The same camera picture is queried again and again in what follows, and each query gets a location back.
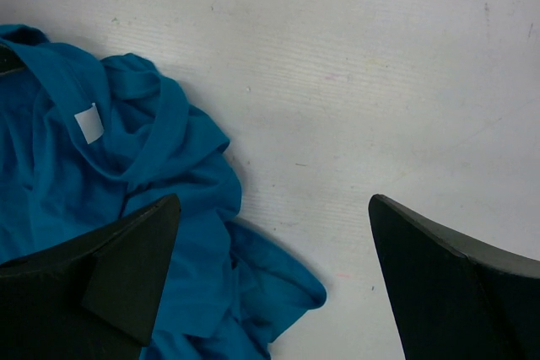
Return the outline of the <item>blue t shirt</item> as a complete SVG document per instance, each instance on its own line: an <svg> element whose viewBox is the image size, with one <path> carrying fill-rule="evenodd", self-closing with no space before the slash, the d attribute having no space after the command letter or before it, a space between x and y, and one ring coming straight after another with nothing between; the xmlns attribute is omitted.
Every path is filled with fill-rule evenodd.
<svg viewBox="0 0 540 360"><path fill-rule="evenodd" d="M327 299L287 251L236 222L229 139L140 56L98 59L1 28L1 259L52 247L173 194L180 226L144 359L268 359Z"/></svg>

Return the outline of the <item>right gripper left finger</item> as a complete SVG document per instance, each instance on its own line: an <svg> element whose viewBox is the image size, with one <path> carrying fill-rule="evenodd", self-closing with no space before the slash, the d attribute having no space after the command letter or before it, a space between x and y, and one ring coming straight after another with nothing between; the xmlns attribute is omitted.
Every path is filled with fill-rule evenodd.
<svg viewBox="0 0 540 360"><path fill-rule="evenodd" d="M1 265L3 359L137 359L151 342L179 227L168 195Z"/></svg>

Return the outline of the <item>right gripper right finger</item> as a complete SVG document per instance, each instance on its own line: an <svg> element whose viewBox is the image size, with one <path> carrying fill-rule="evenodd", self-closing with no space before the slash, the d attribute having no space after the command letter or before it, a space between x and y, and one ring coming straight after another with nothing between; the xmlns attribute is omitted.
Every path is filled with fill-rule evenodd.
<svg viewBox="0 0 540 360"><path fill-rule="evenodd" d="M368 206L407 359L537 359L539 262L383 195Z"/></svg>

